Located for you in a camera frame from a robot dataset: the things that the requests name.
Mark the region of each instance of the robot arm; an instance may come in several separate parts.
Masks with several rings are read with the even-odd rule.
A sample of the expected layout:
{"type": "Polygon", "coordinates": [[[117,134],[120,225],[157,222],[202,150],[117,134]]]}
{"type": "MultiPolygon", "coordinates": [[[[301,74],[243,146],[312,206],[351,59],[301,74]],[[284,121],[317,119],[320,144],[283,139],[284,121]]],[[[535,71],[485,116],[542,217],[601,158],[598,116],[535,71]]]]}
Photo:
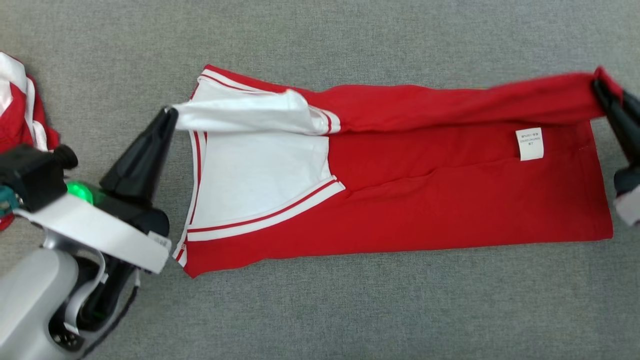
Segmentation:
{"type": "Polygon", "coordinates": [[[624,90],[621,96],[614,94],[600,80],[593,82],[593,91],[629,162],[614,176],[618,193],[614,205],[628,225],[636,225],[640,222],[640,101],[624,90]]]}
{"type": "Polygon", "coordinates": [[[19,146],[0,155],[0,208],[45,231],[40,249],[0,279],[0,359],[84,357],[117,324],[137,292],[139,270],[159,273],[171,243],[152,201],[177,112],[162,110],[100,182],[65,182],[68,147],[19,146]],[[136,287],[119,315],[132,274],[136,287]]]}

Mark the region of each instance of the black cable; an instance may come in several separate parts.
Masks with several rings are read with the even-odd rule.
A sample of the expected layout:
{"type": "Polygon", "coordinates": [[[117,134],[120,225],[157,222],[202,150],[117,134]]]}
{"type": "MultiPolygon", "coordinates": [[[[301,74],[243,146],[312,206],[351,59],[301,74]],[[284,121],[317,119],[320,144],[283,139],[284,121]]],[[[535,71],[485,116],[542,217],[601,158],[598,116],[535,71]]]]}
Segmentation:
{"type": "Polygon", "coordinates": [[[129,295],[129,298],[127,299],[127,302],[124,304],[124,307],[122,308],[122,311],[120,312],[120,314],[118,314],[118,317],[115,318],[115,320],[113,320],[111,325],[109,325],[109,327],[91,345],[89,345],[88,348],[86,348],[86,350],[84,351],[82,357],[80,357],[79,360],[82,360],[82,359],[86,358],[89,354],[91,354],[91,352],[93,352],[95,350],[95,348],[98,347],[98,345],[100,345],[104,341],[104,339],[107,338],[107,336],[109,336],[111,331],[113,331],[113,329],[115,329],[116,326],[118,326],[118,324],[120,323],[122,318],[129,311],[129,308],[131,307],[131,304],[133,304],[133,300],[136,300],[136,295],[138,294],[138,288],[139,287],[140,287],[140,280],[139,280],[139,273],[137,273],[136,274],[136,284],[134,285],[133,290],[131,290],[131,295],[129,295]]]}

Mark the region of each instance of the green light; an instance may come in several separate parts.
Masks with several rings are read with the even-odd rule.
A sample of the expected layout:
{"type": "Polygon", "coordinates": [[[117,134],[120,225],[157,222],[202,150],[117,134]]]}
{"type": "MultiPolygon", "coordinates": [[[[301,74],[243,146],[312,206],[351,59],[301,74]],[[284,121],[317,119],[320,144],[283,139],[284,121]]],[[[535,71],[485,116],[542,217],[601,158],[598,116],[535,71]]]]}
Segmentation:
{"type": "Polygon", "coordinates": [[[71,181],[70,183],[67,183],[67,192],[93,205],[93,194],[83,183],[78,181],[71,181]]]}

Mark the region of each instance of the red sleeve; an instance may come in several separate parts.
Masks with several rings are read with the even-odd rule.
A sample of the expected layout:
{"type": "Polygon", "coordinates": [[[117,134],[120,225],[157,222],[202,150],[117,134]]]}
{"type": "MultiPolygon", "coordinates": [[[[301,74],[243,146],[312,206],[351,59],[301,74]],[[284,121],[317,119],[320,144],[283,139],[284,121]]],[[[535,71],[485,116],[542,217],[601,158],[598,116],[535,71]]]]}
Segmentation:
{"type": "Polygon", "coordinates": [[[10,84],[12,101],[0,114],[0,152],[8,151],[20,143],[33,145],[33,139],[24,120],[26,95],[14,84],[10,84]]]}
{"type": "MultiPolygon", "coordinates": [[[[243,83],[281,92],[273,85],[210,68],[243,83]]],[[[621,88],[602,68],[496,86],[486,90],[439,90],[417,85],[342,85],[324,92],[295,88],[309,104],[340,118],[340,131],[407,131],[430,126],[522,121],[574,124],[604,115],[593,95],[594,79],[614,93],[621,88]]]]}

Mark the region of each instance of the fabric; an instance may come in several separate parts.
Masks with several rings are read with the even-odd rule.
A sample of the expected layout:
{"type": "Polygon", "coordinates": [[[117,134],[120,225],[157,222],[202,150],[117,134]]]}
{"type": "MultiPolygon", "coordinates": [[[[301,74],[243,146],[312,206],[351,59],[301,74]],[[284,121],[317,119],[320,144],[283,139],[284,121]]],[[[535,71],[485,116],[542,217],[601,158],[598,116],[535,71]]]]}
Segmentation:
{"type": "Polygon", "coordinates": [[[174,256],[195,277],[267,258],[610,238],[595,78],[622,91],[603,69],[311,92],[209,65],[174,106],[196,171],[174,256]],[[515,132],[539,126],[544,157],[520,161],[515,132]]]}
{"type": "MultiPolygon", "coordinates": [[[[0,52],[0,152],[20,143],[47,151],[59,142],[58,134],[47,126],[35,81],[21,62],[0,52]]],[[[0,218],[0,230],[12,221],[11,214],[0,218]]]]}

